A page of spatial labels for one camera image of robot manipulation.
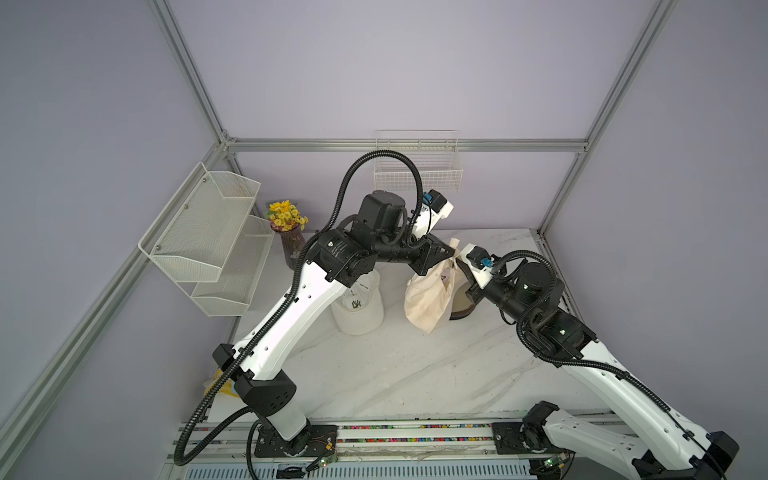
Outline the cream Colorado baseball cap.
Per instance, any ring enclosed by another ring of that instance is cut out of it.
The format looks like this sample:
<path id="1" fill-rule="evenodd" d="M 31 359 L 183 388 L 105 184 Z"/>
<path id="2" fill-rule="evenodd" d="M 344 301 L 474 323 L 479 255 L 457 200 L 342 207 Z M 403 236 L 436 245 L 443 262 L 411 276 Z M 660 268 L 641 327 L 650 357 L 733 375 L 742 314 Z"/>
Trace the cream Colorado baseball cap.
<path id="1" fill-rule="evenodd" d="M 404 299 L 404 313 L 407 320 L 425 334 L 449 320 L 452 293 L 456 274 L 464 275 L 458 266 L 459 240 L 455 259 L 454 276 L 414 275 L 407 283 Z"/>

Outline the white baseball cap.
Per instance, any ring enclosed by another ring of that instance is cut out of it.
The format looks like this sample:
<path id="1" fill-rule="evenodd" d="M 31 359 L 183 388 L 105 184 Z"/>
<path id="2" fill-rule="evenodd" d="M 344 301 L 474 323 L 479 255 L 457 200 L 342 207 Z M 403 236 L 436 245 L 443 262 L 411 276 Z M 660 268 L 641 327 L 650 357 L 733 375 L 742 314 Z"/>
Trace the white baseball cap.
<path id="1" fill-rule="evenodd" d="M 383 323 L 384 305 L 379 285 L 380 274 L 373 270 L 362 275 L 331 304 L 335 323 L 342 333 L 362 336 Z"/>

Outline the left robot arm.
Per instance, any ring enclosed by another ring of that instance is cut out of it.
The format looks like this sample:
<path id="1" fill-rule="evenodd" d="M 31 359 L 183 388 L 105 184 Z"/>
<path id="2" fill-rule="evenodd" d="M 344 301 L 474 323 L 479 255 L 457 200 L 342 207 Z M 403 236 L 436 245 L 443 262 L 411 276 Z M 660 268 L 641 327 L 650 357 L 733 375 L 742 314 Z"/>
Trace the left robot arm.
<path id="1" fill-rule="evenodd" d="M 401 197 L 383 190 L 366 195 L 357 214 L 320 234 L 310 246 L 295 270 L 298 286 L 239 342 L 214 351 L 218 366 L 233 370 L 236 394 L 276 432 L 285 453 L 299 454 L 312 437 L 311 424 L 294 400 L 297 387 L 283 370 L 288 354 L 319 315 L 377 263 L 404 263 L 423 276 L 448 259 L 454 248 L 431 231 L 452 210 L 443 194 L 430 190 L 410 228 Z"/>

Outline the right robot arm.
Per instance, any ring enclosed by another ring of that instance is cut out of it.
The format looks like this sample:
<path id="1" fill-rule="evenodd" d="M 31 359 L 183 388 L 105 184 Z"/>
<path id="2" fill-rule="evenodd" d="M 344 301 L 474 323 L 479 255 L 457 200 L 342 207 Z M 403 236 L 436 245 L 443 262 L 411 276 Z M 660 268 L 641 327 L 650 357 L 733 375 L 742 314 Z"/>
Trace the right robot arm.
<path id="1" fill-rule="evenodd" d="M 725 478 L 738 443 L 673 409 L 626 370 L 591 329 L 562 309 L 564 284 L 542 255 L 517 250 L 498 257 L 473 248 L 458 265 L 474 302 L 488 300 L 497 307 L 535 358 L 588 387 L 633 432 L 620 435 L 541 401 L 521 428 L 531 449 L 570 450 L 628 479 Z"/>

